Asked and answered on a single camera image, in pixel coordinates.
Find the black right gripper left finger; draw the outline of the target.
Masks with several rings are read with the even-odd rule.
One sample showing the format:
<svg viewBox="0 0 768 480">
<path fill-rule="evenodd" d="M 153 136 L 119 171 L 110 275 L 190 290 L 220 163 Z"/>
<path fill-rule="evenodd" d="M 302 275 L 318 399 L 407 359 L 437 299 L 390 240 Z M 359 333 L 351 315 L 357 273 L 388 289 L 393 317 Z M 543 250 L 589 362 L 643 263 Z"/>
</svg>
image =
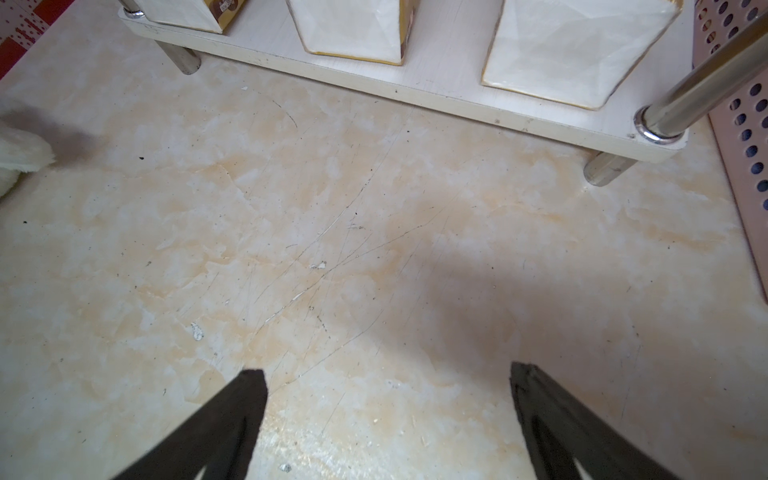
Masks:
<svg viewBox="0 0 768 480">
<path fill-rule="evenodd" d="M 262 370 L 241 371 L 118 479 L 243 479 L 268 400 Z"/>
</svg>

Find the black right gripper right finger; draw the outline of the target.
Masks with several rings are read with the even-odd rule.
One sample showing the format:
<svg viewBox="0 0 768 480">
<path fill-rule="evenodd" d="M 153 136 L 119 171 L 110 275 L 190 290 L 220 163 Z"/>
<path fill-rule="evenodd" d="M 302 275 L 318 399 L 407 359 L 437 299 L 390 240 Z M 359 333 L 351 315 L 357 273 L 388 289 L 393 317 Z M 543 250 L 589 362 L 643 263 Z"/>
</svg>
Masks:
<svg viewBox="0 0 768 480">
<path fill-rule="evenodd" d="M 544 370 L 514 362 L 510 387 L 538 479 L 675 479 Z"/>
</svg>

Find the gold tissue pack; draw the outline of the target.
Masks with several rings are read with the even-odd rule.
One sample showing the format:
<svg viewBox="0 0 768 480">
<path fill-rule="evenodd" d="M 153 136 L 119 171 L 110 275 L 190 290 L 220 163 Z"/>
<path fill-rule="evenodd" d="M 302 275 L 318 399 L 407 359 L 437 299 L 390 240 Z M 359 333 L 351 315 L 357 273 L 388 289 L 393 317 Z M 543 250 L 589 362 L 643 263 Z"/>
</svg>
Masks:
<svg viewBox="0 0 768 480">
<path fill-rule="evenodd" d="M 150 21 L 216 34 L 224 33 L 245 3 L 245 0 L 137 1 Z"/>
<path fill-rule="evenodd" d="M 400 66 L 419 3 L 292 0 L 287 6 L 308 53 Z"/>
<path fill-rule="evenodd" d="M 505 1 L 481 82 L 602 108 L 680 15 L 680 1 Z"/>
</svg>

